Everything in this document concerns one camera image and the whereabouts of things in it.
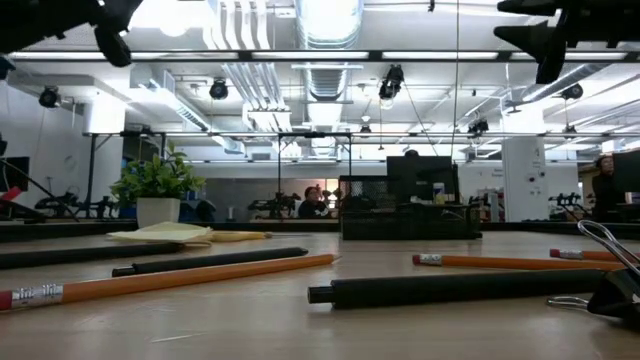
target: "white pot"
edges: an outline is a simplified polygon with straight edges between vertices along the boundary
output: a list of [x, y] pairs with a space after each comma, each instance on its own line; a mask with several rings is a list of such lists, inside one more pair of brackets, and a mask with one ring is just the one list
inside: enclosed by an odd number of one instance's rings
[[168, 198], [139, 198], [136, 207], [138, 227], [143, 228], [165, 221], [178, 222], [180, 200]]

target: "pencil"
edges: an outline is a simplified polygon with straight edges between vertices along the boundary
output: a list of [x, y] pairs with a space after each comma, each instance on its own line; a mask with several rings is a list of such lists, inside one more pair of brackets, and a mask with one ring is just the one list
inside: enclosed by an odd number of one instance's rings
[[0, 310], [66, 304], [108, 296], [328, 265], [336, 258], [334, 255], [316, 255], [126, 276], [64, 285], [48, 284], [38, 287], [18, 288], [0, 291]]
[[553, 258], [573, 260], [620, 261], [612, 253], [607, 251], [550, 249], [549, 256]]
[[460, 266], [494, 269], [516, 270], [562, 270], [562, 269], [600, 269], [618, 270], [624, 268], [622, 263], [574, 261], [574, 260], [541, 260], [491, 258], [476, 256], [453, 256], [437, 254], [421, 254], [413, 256], [415, 265]]

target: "ceiling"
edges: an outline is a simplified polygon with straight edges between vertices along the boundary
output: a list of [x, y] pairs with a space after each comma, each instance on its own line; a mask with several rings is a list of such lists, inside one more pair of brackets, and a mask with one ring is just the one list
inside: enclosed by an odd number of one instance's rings
[[[365, 0], [360, 36], [355, 49], [515, 50], [493, 35], [494, 27], [536, 24], [546, 20], [498, 13], [495, 10], [497, 2], [463, 0], [458, 16], [457, 4], [452, 1], [437, 1], [435, 11], [429, 13], [426, 11], [428, 1]], [[137, 18], [132, 21], [131, 32], [125, 37], [125, 41], [132, 51], [206, 50], [207, 46], [202, 39], [202, 26], [210, 21], [203, 15], [203, 7], [206, 6], [204, 1], [146, 0], [143, 3], [144, 9], [141, 7]], [[271, 48], [298, 49], [296, 19], [290, 17], [294, 9], [293, 1], [268, 1], [267, 6], [267, 33]], [[178, 20], [180, 18], [190, 27], [185, 34], [178, 37], [164, 35], [160, 27], [167, 22], [181, 21]], [[239, 11], [237, 19], [239, 37]], [[331, 26], [331, 19], [327, 19], [327, 24]], [[66, 39], [43, 41], [28, 50], [97, 49], [92, 30], [88, 26], [74, 29], [66, 35]], [[579, 49], [603, 51], [604, 44], [581, 43]], [[489, 97], [511, 89], [513, 91], [510, 96], [516, 99], [524, 88], [534, 83], [537, 67], [535, 63], [401, 64], [405, 86], [395, 98], [394, 106], [389, 110], [381, 110], [377, 91], [390, 64], [363, 63], [361, 69], [351, 71], [340, 115], [340, 130], [358, 131], [363, 124], [362, 116], [367, 115], [371, 118], [369, 122], [375, 124], [372, 126], [374, 131], [380, 131], [378, 124], [382, 123], [382, 131], [385, 132], [421, 131], [423, 126], [429, 131], [451, 132], [454, 121], [461, 120], [467, 112]], [[286, 105], [291, 110], [291, 124], [298, 126], [309, 122], [305, 103], [307, 92], [302, 71], [292, 69], [291, 65], [293, 63], [280, 62], [275, 64], [275, 69]], [[565, 65], [564, 73], [579, 65]], [[246, 124], [241, 120], [244, 101], [233, 84], [228, 82], [229, 96], [225, 100], [213, 100], [208, 94], [214, 78], [226, 77], [221, 63], [171, 62], [154, 63], [150, 67], [154, 74], [162, 74], [164, 71], [171, 73], [176, 79], [176, 93], [190, 107], [206, 116], [207, 121], [216, 128], [222, 131], [247, 131]], [[142, 90], [135, 86], [131, 88], [129, 74], [136, 71], [135, 67], [114, 69], [107, 63], [21, 62], [20, 68], [38, 75], [91, 75], [127, 95], [131, 105], [127, 121], [145, 122], [157, 129], [184, 129], [181, 118], [175, 112], [168, 111], [162, 104], [154, 104], [141, 98], [139, 95]], [[546, 130], [561, 131], [567, 122], [595, 114], [606, 114], [616, 106], [637, 100], [638, 96], [635, 94], [640, 94], [640, 81], [634, 79], [637, 74], [640, 74], [640, 66], [637, 64], [614, 64], [580, 81], [585, 94], [580, 100], [570, 100], [567, 111], [563, 111], [565, 102], [557, 98], [547, 98], [526, 105], [523, 109], [535, 108], [542, 111]], [[505, 110], [509, 109], [497, 107], [487, 116], [490, 131], [502, 130], [502, 126], [509, 121], [509, 114]], [[638, 121], [638, 116], [637, 109], [632, 108], [624, 116], [614, 116], [579, 131], [607, 131], [633, 124]], [[206, 144], [203, 139], [181, 141], [185, 145]], [[545, 141], [562, 143], [564, 139]], [[593, 138], [582, 143], [584, 148], [590, 148], [600, 142], [602, 139]]]

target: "metal ferrule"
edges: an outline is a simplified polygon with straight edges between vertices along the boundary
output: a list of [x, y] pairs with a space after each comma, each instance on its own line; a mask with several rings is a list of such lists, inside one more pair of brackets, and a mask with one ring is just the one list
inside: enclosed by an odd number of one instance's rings
[[63, 291], [64, 286], [56, 284], [14, 289], [11, 297], [11, 308], [57, 304], [62, 301]]
[[420, 264], [442, 266], [442, 255], [422, 254], [420, 255]]
[[584, 258], [582, 255], [582, 251], [580, 250], [560, 250], [560, 254], [558, 257], [561, 259], [576, 259], [576, 260], [582, 260]]

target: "woman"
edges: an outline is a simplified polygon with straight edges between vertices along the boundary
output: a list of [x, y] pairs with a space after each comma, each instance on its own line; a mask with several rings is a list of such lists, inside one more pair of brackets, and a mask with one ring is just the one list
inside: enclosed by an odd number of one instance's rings
[[600, 157], [596, 161], [596, 167], [600, 169], [600, 175], [595, 176], [591, 183], [596, 196], [593, 217], [600, 222], [619, 222], [620, 216], [616, 207], [617, 204], [624, 204], [626, 200], [624, 192], [618, 191], [613, 184], [613, 158]]
[[305, 200], [298, 208], [298, 217], [301, 219], [319, 219], [329, 215], [329, 209], [320, 201], [320, 193], [314, 186], [309, 186], [304, 191]]

